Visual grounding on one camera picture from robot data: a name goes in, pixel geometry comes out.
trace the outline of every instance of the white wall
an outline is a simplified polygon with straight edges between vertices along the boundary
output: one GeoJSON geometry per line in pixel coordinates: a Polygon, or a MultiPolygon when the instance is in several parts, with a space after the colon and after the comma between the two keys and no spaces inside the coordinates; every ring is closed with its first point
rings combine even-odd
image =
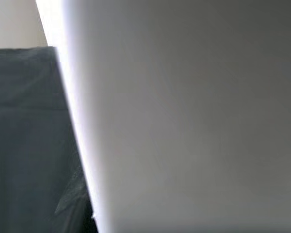
{"type": "Polygon", "coordinates": [[[0,0],[0,48],[46,45],[34,0],[0,0]]]}

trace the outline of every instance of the beige wall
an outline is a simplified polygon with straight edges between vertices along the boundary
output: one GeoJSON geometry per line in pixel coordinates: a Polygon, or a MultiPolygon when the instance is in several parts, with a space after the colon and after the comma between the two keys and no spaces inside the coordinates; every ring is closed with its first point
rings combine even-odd
{"type": "Polygon", "coordinates": [[[46,45],[34,0],[0,0],[0,48],[46,45]]]}

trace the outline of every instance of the gray surface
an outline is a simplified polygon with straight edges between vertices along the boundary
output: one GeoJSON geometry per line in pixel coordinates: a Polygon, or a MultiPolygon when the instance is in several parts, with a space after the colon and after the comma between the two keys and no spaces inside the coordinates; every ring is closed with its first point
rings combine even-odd
{"type": "Polygon", "coordinates": [[[291,231],[291,1],[71,2],[100,232],[291,231]]]}

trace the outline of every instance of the dark gray fabric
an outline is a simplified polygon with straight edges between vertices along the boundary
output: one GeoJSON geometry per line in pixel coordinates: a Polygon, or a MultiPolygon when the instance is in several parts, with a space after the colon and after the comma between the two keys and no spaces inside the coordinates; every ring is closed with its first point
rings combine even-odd
{"type": "Polygon", "coordinates": [[[54,48],[0,50],[0,233],[79,232],[88,205],[54,48]]]}

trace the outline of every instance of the dark cloth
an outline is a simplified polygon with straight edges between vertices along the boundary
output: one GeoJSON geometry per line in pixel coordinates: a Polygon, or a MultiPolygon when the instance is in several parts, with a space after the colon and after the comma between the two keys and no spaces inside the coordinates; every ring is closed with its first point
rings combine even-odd
{"type": "Polygon", "coordinates": [[[95,232],[90,215],[55,49],[0,50],[0,233],[95,232]]]}

